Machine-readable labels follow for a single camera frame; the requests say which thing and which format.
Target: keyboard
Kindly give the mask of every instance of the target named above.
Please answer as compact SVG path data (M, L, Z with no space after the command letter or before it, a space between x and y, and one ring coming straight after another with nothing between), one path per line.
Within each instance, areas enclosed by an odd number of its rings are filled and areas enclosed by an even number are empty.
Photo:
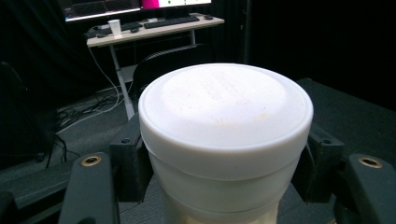
M169 19L165 21L148 22L148 23L144 23L144 26L146 29L152 29L152 28L158 28L163 26L176 25L176 24L194 22L194 21L199 21L199 19L194 16L189 16L189 17Z
M140 28L140 27L143 27L143 25L140 24L139 22L132 21L132 22L126 22L126 23L122 24L121 30L126 31L126 30L136 29L136 28ZM92 30L90 32L85 33L84 36L86 39L89 39L89 38L94 38L97 35L110 35L110 34L112 34L111 29L106 28L106 29Z

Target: white plastic container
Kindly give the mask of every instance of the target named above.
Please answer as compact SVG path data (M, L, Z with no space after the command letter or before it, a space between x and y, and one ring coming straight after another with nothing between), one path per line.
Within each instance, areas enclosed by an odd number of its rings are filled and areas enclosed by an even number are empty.
M202 64L157 78L138 107L165 223L276 223L313 118L299 85L254 66Z

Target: black curtain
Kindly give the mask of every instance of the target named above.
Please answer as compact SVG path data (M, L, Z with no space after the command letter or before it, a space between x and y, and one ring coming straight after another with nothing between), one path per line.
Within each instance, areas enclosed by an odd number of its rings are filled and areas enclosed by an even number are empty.
M40 100L64 105L108 84L54 0L1 0L0 61L11 64Z
M250 64L396 110L396 2L253 1Z

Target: container lid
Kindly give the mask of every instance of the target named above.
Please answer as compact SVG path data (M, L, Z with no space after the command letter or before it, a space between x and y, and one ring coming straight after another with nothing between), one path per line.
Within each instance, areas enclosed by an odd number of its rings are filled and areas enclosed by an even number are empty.
M187 174L223 180L268 175L299 159L313 117L294 81L235 63L159 77L138 107L149 152Z

